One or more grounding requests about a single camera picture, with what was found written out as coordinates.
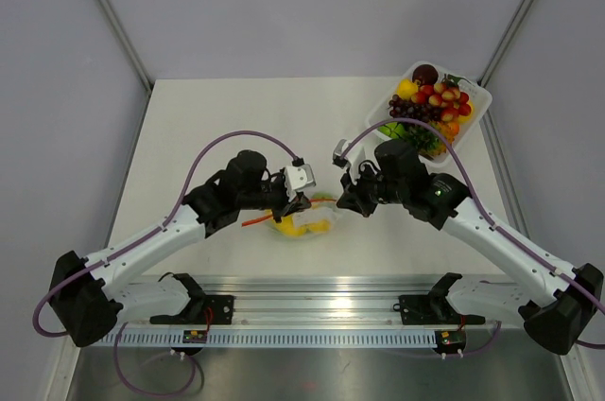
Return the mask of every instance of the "white basket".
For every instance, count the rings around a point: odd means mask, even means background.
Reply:
[[[439,81],[442,80],[442,78],[445,74],[454,75],[454,76],[459,77],[459,75],[457,75],[456,73],[454,73],[450,70],[447,70],[446,68],[439,67],[438,65],[435,65],[434,63],[431,63],[431,62],[418,61],[418,62],[414,63],[411,67],[409,67],[409,69],[401,77],[401,79],[393,87],[391,87],[389,89],[389,92],[386,93],[382,98],[380,98],[380,100],[372,108],[372,110],[368,114],[368,117],[366,117],[366,129],[371,127],[373,124],[376,124],[382,120],[390,119],[389,101],[390,101],[391,97],[393,96],[393,94],[395,93],[395,91],[397,90],[397,86],[399,85],[399,82],[401,82],[401,80],[403,80],[405,78],[412,79],[412,74],[414,73],[414,70],[416,69],[416,67],[418,67],[419,65],[422,65],[424,63],[431,64],[437,69],[437,71],[439,72]],[[481,117],[483,117],[483,114],[485,114],[485,112],[488,111],[488,108],[492,104],[492,94],[490,94],[488,91],[483,89],[481,86],[479,86],[475,82],[463,79],[460,81],[458,87],[460,88],[460,91],[465,92],[469,95],[469,98],[473,102],[473,105],[475,107],[475,111],[473,112],[473,116],[469,121],[460,125],[460,133],[456,136],[456,139],[454,140],[454,144],[452,145],[454,150],[458,150],[459,148],[462,147],[462,145],[464,144],[464,141],[466,141],[466,139],[468,138],[469,133],[471,131],[473,131],[473,129],[477,126],[477,124],[479,123],[479,120],[481,120]],[[375,134],[376,136],[378,136],[383,141],[388,141],[390,139],[388,136],[386,136],[384,133],[380,132],[379,130],[374,130],[372,133]],[[435,168],[443,168],[448,163],[450,163],[451,160],[452,160],[452,155],[446,151],[445,153],[442,153],[441,155],[438,155],[437,157],[433,158],[433,160],[428,160],[428,159],[424,158],[423,162],[427,166],[432,166]]]

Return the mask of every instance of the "floor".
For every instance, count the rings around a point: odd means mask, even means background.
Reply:
[[[487,339],[470,335],[469,347]],[[196,375],[180,399],[204,401],[571,400],[557,356],[521,331],[505,331],[489,352],[441,361],[432,351],[368,349],[205,349]],[[122,349],[121,366],[140,388],[169,392],[189,376],[185,362],[161,349]],[[68,400],[148,399],[124,387],[112,365],[112,349],[82,351]]]

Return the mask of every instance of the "dark round fruit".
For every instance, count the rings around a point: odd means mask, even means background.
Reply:
[[[437,79],[439,79],[437,69],[428,63],[416,67],[412,74],[412,81],[421,86],[424,86],[425,84],[433,85],[437,82]]]

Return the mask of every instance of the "table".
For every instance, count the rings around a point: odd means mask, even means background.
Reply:
[[[170,210],[198,152],[219,135],[257,130],[286,142],[311,164],[319,191],[338,195],[342,171],[331,163],[339,139],[353,138],[375,100],[397,78],[163,79],[145,122],[112,231],[112,243],[156,222]],[[366,153],[379,140],[369,135]],[[192,187],[224,168],[243,149],[263,153],[271,171],[289,157],[270,142],[237,137],[214,148]],[[483,135],[477,128],[460,152],[484,203],[505,216]],[[447,172],[458,174],[450,165]],[[243,212],[241,219],[259,216]],[[500,274],[466,244],[408,215],[396,205],[371,218],[345,212],[327,235],[288,239],[264,225],[238,224],[167,258],[147,274],[185,271],[240,277]]]

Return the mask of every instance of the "ventilation grille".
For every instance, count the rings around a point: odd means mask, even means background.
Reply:
[[[96,346],[112,346],[117,331]],[[429,348],[436,347],[428,330],[212,330],[208,340],[183,342],[184,330],[131,329],[120,347],[240,347],[240,348]]]

